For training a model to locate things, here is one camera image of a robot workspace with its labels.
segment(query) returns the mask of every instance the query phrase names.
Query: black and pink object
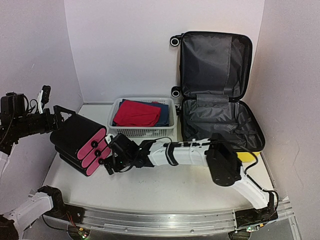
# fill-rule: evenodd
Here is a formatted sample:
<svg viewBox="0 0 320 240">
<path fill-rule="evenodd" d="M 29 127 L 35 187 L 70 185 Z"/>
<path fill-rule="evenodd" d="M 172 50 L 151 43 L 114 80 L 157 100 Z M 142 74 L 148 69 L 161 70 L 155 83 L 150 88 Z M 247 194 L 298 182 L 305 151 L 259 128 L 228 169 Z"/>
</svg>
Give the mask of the black and pink object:
<svg viewBox="0 0 320 240">
<path fill-rule="evenodd" d="M 88 177 L 100 166 L 99 159 L 107 158 L 111 152 L 106 134 L 105 126 L 74 114 L 61 129 L 52 132 L 50 140 L 61 159 Z"/>
</svg>

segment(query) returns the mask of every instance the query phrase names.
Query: plastic basket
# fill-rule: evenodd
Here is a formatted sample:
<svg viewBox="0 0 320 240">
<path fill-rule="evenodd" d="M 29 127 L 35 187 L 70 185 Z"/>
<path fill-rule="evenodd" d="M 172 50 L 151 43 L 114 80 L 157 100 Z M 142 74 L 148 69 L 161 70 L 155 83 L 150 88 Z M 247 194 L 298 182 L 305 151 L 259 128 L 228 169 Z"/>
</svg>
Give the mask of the plastic basket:
<svg viewBox="0 0 320 240">
<path fill-rule="evenodd" d="M 130 101 L 139 101 L 144 103 L 158 102 L 160 104 L 169 105 L 169 126 L 153 126 L 153 127 L 141 127 L 141 126 L 112 126 L 115 115 L 118 112 L 119 104 L 123 99 Z M 164 97 L 124 97 L 118 98 L 112 105 L 107 127 L 111 134 L 124 134 L 128 138 L 141 138 L 141 137 L 167 137 L 173 133 L 173 130 L 177 126 L 177 114 L 175 103 L 171 98 Z"/>
</svg>

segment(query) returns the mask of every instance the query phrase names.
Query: black bracket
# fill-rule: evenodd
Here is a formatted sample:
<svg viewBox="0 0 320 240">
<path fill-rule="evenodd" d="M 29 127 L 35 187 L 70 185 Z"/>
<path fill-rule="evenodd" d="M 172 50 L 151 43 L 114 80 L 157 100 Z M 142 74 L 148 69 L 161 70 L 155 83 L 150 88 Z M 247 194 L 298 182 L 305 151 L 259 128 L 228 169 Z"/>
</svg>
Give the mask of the black bracket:
<svg viewBox="0 0 320 240">
<path fill-rule="evenodd" d="M 214 133 L 210 141 L 210 147 L 206 153 L 206 161 L 212 180 L 221 187 L 232 186 L 236 181 L 241 180 L 240 169 L 242 162 L 221 134 Z"/>
<path fill-rule="evenodd" d="M 70 220 L 67 216 L 68 213 L 75 224 L 82 223 L 85 209 L 83 207 L 65 204 L 62 198 L 62 193 L 58 188 L 43 186 L 38 189 L 38 192 L 46 193 L 48 196 L 52 197 L 53 208 L 50 211 L 47 211 L 44 215 L 69 222 Z"/>
<path fill-rule="evenodd" d="M 14 223 L 14 220 L 8 220 L 3 215 L 0 215 L 0 240 L 19 239 L 19 234 Z"/>
<path fill-rule="evenodd" d="M 268 206 L 262 209 L 246 209 L 235 212 L 235 220 L 238 229 L 249 226 L 266 224 L 278 219 L 278 213 L 275 211 L 275 195 L 269 192 Z"/>
<path fill-rule="evenodd" d="M 55 119 L 55 124 L 56 124 L 55 130 L 60 129 L 62 127 L 62 124 L 65 121 L 64 118 L 62 117 L 61 113 L 70 114 L 70 115 L 76 114 L 75 111 L 64 108 L 62 106 L 58 106 L 58 105 L 55 105 L 53 107 L 53 111 L 54 111 L 54 119 Z"/>
</svg>

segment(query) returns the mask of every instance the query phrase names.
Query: red cloth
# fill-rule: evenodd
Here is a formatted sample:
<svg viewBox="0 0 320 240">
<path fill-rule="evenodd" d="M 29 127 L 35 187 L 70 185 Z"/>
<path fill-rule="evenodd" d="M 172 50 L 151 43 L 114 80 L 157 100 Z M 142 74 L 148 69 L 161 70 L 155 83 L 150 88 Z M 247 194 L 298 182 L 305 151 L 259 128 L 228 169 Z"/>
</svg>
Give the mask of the red cloth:
<svg viewBox="0 0 320 240">
<path fill-rule="evenodd" d="M 126 100 L 121 104 L 113 121 L 119 127 L 154 127 L 160 113 L 160 107 Z"/>
</svg>

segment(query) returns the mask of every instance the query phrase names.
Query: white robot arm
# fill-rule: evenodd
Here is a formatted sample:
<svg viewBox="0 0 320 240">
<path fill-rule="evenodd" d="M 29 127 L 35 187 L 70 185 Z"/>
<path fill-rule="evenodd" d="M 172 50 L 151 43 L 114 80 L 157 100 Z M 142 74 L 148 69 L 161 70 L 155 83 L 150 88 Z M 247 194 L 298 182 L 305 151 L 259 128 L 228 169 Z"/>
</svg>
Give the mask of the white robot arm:
<svg viewBox="0 0 320 240">
<path fill-rule="evenodd" d="M 278 218 L 276 207 L 278 194 L 273 190 L 263 189 L 247 174 L 232 148 L 232 143 L 227 142 L 218 133 L 213 134 L 212 138 L 190 142 L 145 140 L 139 146 L 123 134 L 117 136 L 109 134 L 106 141 L 112 150 L 112 156 L 99 162 L 105 166 L 110 175 L 114 172 L 127 172 L 132 167 L 161 165 L 208 167 L 215 184 L 238 191 L 254 207 L 235 213 L 240 222 L 249 216 L 259 223 L 267 223 Z"/>
<path fill-rule="evenodd" d="M 54 207 L 53 199 L 47 193 L 37 192 L 32 198 L 25 201 L 17 208 L 3 214 L 9 223 L 13 223 L 8 239 L 17 239 L 14 235 L 21 238 L 24 230 L 29 227 L 41 215 L 50 211 Z"/>
</svg>

